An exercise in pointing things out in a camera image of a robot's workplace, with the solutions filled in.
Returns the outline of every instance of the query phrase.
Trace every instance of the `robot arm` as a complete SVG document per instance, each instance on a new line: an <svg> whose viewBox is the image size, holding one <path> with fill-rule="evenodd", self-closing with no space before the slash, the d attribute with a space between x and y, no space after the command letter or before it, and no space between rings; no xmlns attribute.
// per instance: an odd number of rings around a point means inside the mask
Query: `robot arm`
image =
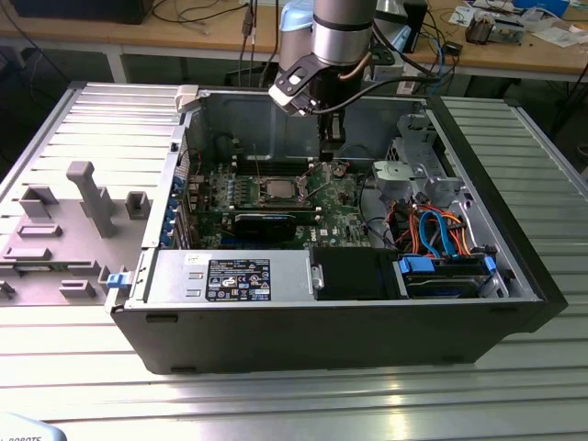
<svg viewBox="0 0 588 441"><path fill-rule="evenodd" d="M337 106L361 87L378 0L315 0L311 53L284 69L269 95L290 115ZM281 53L292 48L284 47ZM318 117L321 160L345 143L345 110Z"/></svg>

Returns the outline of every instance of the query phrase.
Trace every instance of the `power supply label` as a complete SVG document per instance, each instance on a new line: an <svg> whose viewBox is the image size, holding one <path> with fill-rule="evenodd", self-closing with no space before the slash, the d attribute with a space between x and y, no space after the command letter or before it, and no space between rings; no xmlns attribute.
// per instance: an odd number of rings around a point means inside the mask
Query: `power supply label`
<svg viewBox="0 0 588 441"><path fill-rule="evenodd" d="M272 299L269 259L210 260L208 301L268 301Z"/></svg>

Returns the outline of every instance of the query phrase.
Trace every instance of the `wooden desk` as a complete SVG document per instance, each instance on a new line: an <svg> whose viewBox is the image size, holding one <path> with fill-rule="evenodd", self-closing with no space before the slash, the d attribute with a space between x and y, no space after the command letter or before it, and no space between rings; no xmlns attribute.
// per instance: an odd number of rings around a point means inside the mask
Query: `wooden desk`
<svg viewBox="0 0 588 441"><path fill-rule="evenodd" d="M178 7L205 5L209 0L177 0ZM575 81L588 60L583 47L562 49L532 35L525 35L520 46L490 43L472 45L465 41L465 28L448 24L450 10L459 0L430 0L439 28L448 40L463 45L456 72L459 74ZM236 7L237 0L220 0L213 7L192 11L189 17L203 17ZM126 82L122 54L143 54L187 58L236 59L242 42L244 9L207 21L208 35L176 23L166 23L149 15L142 25L85 22L42 18L20 18L12 7L11 17L43 48L72 51L97 51L107 55L113 78ZM159 15L175 19L174 1L158 8ZM255 59L267 60L274 47L274 8L259 6ZM0 44L29 47L10 22L0 14ZM435 62L426 39L421 38L413 58L422 63Z"/></svg>
<svg viewBox="0 0 588 441"><path fill-rule="evenodd" d="M457 72L460 74L506 76L513 78L550 79L560 75L573 81L588 62L585 46L560 48L531 34L525 34L522 44L488 43L483 46L466 42L465 27L448 23L451 11L459 0L430 0L432 15L447 40L463 46ZM420 38L413 58L418 62L433 62L427 40Z"/></svg>

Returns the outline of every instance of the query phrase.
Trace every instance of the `motherboard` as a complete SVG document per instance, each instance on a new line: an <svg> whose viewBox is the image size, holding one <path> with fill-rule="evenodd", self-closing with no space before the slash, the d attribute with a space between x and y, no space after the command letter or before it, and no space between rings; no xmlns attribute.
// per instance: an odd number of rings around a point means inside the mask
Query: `motherboard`
<svg viewBox="0 0 588 441"><path fill-rule="evenodd" d="M189 179L195 249L369 246L349 163L220 164Z"/></svg>

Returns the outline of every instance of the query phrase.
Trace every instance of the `blue connector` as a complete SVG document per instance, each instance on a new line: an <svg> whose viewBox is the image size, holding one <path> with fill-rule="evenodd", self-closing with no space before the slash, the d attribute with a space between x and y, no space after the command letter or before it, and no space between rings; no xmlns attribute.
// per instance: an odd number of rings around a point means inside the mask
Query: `blue connector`
<svg viewBox="0 0 588 441"><path fill-rule="evenodd" d="M430 257L406 256L399 263L401 273L434 273L435 265Z"/></svg>
<svg viewBox="0 0 588 441"><path fill-rule="evenodd" d="M490 271L490 274L494 274L496 272L496 263L489 255L484 257L484 263L486 264L488 271Z"/></svg>
<svg viewBox="0 0 588 441"><path fill-rule="evenodd" d="M107 287L113 288L128 288L132 285L132 272L127 273L112 273L108 275Z"/></svg>
<svg viewBox="0 0 588 441"><path fill-rule="evenodd" d="M173 221L175 219L175 215L176 213L174 212L174 209L167 209L165 211L165 220L166 221Z"/></svg>
<svg viewBox="0 0 588 441"><path fill-rule="evenodd" d="M174 179L172 179L172 191L174 193L178 193L179 190L184 189L185 186L186 186L185 179L182 179L180 176L174 176Z"/></svg>
<svg viewBox="0 0 588 441"><path fill-rule="evenodd" d="M169 220L166 220L164 222L164 227L162 228L162 234L165 234L167 232L172 232L174 230L174 225L172 225Z"/></svg>
<svg viewBox="0 0 588 441"><path fill-rule="evenodd" d="M162 243L164 246L170 246L172 244L172 238L163 232L162 235L159 236L159 243Z"/></svg>

